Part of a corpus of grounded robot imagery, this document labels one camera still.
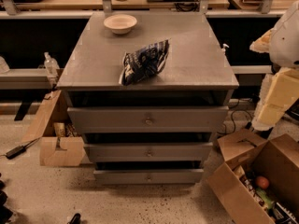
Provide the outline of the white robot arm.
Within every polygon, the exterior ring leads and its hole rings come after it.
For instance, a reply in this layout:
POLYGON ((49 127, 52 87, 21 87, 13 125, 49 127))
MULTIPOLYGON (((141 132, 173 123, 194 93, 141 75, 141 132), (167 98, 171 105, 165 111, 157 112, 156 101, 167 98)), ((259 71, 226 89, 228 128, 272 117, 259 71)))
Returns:
POLYGON ((299 1, 277 21, 275 26, 251 43, 250 50, 268 53, 278 66, 274 75, 264 77, 260 100, 252 126, 258 131, 273 128, 299 99, 299 1))

